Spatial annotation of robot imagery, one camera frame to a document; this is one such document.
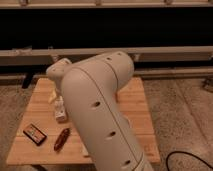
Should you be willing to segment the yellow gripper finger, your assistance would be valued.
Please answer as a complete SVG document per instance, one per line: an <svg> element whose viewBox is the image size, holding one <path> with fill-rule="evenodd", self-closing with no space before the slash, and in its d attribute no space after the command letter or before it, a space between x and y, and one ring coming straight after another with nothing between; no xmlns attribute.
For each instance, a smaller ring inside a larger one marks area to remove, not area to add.
<svg viewBox="0 0 213 171"><path fill-rule="evenodd" d="M53 90L49 96L48 102L53 103L58 97L58 93L56 90Z"/></svg>

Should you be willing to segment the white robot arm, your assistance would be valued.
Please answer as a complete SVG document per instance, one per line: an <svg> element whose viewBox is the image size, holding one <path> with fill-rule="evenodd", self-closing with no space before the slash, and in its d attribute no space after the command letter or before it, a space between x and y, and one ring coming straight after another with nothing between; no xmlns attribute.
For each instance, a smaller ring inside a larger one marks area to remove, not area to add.
<svg viewBox="0 0 213 171"><path fill-rule="evenodd" d="M63 58L46 70L97 171L154 171L116 102L133 72L121 51L76 63Z"/></svg>

